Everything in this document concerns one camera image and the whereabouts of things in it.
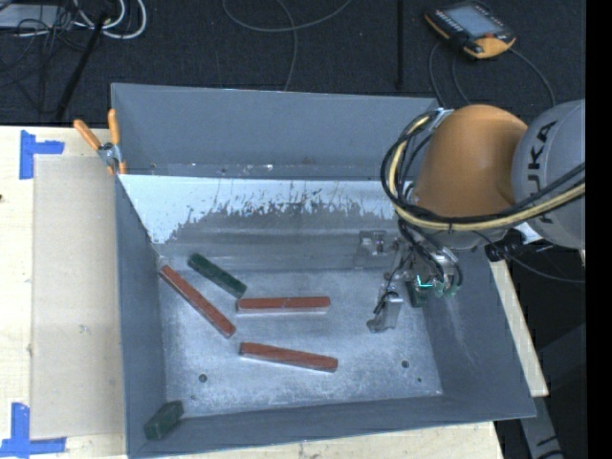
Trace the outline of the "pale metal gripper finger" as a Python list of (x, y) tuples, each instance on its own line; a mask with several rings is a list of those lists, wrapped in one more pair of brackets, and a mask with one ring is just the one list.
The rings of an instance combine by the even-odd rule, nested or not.
[(368, 330), (381, 333), (395, 329), (404, 306), (404, 296), (395, 285), (383, 288), (373, 310), (373, 317), (366, 322)]
[(388, 262), (387, 232), (381, 229), (361, 230), (353, 256), (355, 267), (382, 267)]

